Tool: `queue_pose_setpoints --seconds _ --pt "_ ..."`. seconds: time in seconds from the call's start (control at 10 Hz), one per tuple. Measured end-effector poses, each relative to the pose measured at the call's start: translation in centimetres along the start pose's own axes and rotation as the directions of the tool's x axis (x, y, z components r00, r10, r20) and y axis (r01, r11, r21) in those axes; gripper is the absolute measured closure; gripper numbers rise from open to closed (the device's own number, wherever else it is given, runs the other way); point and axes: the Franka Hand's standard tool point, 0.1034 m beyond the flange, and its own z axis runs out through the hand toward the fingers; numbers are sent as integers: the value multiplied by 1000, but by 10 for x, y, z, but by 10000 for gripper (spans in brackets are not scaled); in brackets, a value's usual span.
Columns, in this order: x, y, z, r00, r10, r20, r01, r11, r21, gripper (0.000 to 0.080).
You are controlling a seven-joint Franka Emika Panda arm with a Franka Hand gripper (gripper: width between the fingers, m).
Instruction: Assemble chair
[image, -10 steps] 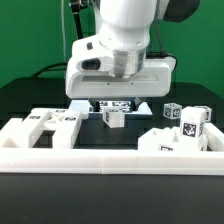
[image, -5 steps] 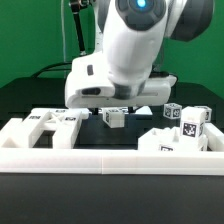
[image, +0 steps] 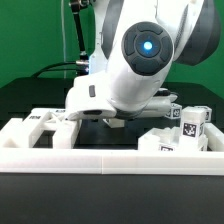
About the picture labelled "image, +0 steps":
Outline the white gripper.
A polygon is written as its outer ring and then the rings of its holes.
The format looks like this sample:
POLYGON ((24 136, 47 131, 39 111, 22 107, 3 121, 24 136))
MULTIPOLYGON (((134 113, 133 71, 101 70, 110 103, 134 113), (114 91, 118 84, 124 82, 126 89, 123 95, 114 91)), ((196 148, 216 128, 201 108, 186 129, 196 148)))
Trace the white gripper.
POLYGON ((117 110, 116 117, 122 120, 163 117, 170 111, 172 103, 177 98, 178 94, 176 92, 172 92, 168 89, 159 89, 147 106, 141 111, 128 112, 117 110))

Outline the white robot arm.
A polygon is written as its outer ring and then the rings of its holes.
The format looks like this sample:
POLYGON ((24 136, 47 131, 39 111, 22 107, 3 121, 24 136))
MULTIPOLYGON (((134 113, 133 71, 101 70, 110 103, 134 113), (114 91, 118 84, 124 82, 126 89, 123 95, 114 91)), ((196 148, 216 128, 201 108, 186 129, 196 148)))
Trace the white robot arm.
POLYGON ((166 115, 173 94, 161 86, 174 62, 194 66, 217 49, 214 0, 91 0, 95 50, 89 73, 74 79, 69 120, 166 115))

